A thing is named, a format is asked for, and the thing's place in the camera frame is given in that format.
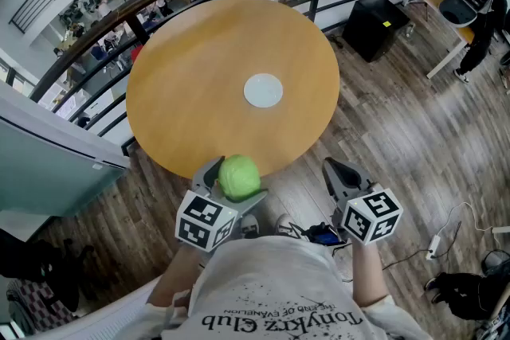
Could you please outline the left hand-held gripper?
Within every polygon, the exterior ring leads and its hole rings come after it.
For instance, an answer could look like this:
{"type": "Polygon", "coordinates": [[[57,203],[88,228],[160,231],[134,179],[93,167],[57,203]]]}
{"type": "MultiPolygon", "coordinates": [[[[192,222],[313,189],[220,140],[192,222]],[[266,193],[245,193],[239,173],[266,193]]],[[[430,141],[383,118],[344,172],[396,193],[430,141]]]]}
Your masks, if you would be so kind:
{"type": "Polygon", "coordinates": [[[212,252],[227,240],[238,214],[249,212],[268,195],[262,189],[240,200],[215,196],[211,189],[223,162],[223,156],[214,158],[195,172],[177,212],[175,237],[204,252],[212,252]]]}

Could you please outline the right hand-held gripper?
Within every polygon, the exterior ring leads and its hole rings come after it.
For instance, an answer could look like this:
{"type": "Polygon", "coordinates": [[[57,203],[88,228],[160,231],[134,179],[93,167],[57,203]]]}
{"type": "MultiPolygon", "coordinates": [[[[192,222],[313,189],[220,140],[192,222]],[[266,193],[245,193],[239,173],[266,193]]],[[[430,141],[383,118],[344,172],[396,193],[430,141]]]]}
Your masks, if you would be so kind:
{"type": "Polygon", "coordinates": [[[332,224],[340,233],[345,231],[363,245],[394,233],[403,207],[392,190],[383,189],[378,183],[370,186],[371,175],[353,162],[326,157],[322,173],[328,193],[337,206],[332,224]]]}

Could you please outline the green ball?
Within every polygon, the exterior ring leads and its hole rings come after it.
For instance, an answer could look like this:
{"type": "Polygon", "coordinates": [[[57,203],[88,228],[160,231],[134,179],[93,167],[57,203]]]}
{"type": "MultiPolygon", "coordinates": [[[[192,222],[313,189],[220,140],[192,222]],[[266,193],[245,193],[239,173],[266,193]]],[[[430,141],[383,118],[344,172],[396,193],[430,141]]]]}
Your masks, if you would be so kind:
{"type": "Polygon", "coordinates": [[[218,184],[230,200],[241,201],[260,190],[261,176],[249,156],[235,154],[220,165],[218,184]]]}

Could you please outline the white round plate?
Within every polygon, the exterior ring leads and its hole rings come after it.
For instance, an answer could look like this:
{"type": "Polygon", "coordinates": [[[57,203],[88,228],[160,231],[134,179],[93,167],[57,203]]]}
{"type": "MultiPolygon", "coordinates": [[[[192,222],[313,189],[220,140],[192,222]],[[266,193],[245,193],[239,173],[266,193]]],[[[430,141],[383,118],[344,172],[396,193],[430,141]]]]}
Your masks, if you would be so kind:
{"type": "Polygon", "coordinates": [[[251,76],[243,88],[244,97],[249,104],[258,108],[277,105],[283,97],[283,86],[278,78],[268,73],[251,76]]]}

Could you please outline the person's right forearm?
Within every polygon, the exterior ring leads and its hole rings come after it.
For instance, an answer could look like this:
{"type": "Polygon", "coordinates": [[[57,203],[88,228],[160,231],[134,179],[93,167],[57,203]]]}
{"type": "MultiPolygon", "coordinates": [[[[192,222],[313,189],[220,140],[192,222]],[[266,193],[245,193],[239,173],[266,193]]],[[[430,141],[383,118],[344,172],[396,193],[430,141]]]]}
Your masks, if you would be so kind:
{"type": "Polygon", "coordinates": [[[353,299],[359,307],[369,307],[389,295],[376,243],[352,243],[353,299]]]}

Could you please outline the person's left forearm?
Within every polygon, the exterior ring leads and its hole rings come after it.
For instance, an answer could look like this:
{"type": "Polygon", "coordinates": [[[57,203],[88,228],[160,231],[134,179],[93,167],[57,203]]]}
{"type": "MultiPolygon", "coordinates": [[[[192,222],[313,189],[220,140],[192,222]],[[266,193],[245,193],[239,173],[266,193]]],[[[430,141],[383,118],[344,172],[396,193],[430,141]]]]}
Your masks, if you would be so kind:
{"type": "Polygon", "coordinates": [[[154,307],[169,307],[176,294],[193,288],[201,274],[201,264],[202,252],[182,244],[148,296],[147,303],[154,307]]]}

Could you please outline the person's left shoe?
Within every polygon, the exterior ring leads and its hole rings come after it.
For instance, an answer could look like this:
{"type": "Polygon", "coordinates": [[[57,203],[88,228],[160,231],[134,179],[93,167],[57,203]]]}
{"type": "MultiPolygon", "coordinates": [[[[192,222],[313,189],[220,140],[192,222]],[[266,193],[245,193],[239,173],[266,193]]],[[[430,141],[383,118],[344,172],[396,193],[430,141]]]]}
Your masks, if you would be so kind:
{"type": "Polygon", "coordinates": [[[254,215],[248,214],[241,219],[240,234],[242,239],[256,239],[260,236],[260,225],[254,215]]]}

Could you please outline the person's shoe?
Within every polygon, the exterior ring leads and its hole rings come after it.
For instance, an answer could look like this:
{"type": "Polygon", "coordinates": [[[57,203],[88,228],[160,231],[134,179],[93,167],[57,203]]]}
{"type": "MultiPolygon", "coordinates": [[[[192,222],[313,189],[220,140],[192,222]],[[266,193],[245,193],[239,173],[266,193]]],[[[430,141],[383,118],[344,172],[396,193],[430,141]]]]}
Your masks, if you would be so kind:
{"type": "Polygon", "coordinates": [[[277,236],[286,236],[294,239],[302,239],[300,227],[294,222],[292,217],[287,213],[278,217],[275,224],[275,234],[277,236]]]}
{"type": "Polygon", "coordinates": [[[248,214],[241,219],[240,234],[242,239],[256,239],[260,236],[260,225],[254,215],[248,214]]]}

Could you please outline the person's right shoe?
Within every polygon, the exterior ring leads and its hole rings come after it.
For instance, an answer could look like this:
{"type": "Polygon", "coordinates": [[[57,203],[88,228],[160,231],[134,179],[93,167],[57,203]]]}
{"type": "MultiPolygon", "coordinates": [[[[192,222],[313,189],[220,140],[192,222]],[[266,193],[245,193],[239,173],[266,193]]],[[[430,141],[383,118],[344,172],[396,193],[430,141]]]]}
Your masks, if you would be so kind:
{"type": "Polygon", "coordinates": [[[275,234],[277,236],[286,236],[294,239],[302,239],[300,227],[294,222],[292,217],[287,213],[278,217],[275,224],[275,234]]]}

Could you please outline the white printed t-shirt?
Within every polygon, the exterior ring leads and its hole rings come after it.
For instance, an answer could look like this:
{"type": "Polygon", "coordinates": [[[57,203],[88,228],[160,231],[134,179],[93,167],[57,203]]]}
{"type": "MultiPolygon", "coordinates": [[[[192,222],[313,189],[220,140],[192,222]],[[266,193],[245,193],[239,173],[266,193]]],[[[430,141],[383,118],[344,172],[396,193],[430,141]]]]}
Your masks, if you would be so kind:
{"type": "Polygon", "coordinates": [[[133,340],[432,340],[390,293],[359,307],[330,252],[286,236],[222,245],[169,307],[146,304],[133,340]]]}

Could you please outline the white power strip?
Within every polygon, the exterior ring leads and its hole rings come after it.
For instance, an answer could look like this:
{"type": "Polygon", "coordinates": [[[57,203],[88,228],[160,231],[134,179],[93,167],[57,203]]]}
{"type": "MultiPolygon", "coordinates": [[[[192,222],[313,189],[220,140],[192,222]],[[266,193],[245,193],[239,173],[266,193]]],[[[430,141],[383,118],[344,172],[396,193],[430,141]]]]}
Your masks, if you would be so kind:
{"type": "Polygon", "coordinates": [[[437,234],[433,235],[433,237],[430,241],[429,247],[427,249],[427,252],[426,252],[427,260],[433,260],[436,258],[436,251],[437,251],[437,247],[438,247],[440,241],[441,241],[441,238],[439,237],[439,235],[437,235],[437,234]]]}

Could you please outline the black cabinet with yellow sticker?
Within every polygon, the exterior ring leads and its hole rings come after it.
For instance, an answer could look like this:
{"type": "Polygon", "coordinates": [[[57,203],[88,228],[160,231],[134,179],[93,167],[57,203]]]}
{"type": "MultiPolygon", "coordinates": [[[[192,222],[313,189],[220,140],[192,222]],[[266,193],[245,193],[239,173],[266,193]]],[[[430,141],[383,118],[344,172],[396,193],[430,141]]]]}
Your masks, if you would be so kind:
{"type": "Polygon", "coordinates": [[[409,17],[389,0],[358,0],[342,37],[371,63],[389,51],[395,38],[409,23],[409,17]]]}

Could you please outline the frosted glass partition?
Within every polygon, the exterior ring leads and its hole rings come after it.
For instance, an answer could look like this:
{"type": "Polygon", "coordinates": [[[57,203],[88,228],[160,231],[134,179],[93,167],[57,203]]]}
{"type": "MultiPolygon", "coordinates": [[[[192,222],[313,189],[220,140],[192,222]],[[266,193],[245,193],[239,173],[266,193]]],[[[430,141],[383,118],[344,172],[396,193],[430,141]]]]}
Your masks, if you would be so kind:
{"type": "Polygon", "coordinates": [[[71,216],[129,166],[116,144],[0,81],[0,211],[71,216]]]}

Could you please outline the black office chair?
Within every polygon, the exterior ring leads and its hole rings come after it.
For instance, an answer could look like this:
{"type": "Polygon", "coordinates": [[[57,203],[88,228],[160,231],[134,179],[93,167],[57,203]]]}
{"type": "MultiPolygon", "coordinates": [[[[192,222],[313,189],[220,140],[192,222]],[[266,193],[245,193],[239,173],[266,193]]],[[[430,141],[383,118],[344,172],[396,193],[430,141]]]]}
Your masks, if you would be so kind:
{"type": "Polygon", "coordinates": [[[84,283],[84,260],[95,249],[86,245],[74,256],[72,244],[72,239],[64,240],[65,250],[61,251],[45,240],[27,243],[0,229],[0,276],[46,283],[53,296],[43,300],[45,306],[50,308],[59,301],[75,312],[84,283]]]}

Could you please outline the checkered cloth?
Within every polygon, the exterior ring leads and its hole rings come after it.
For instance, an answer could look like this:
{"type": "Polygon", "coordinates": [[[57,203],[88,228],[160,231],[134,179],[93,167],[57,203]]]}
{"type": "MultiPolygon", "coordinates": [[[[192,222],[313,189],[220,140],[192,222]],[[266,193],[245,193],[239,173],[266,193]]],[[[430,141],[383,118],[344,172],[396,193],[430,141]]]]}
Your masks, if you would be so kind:
{"type": "Polygon", "coordinates": [[[10,317],[26,334],[34,334],[64,326],[77,317],[60,300],[46,283],[13,279],[6,290],[10,317]]]}

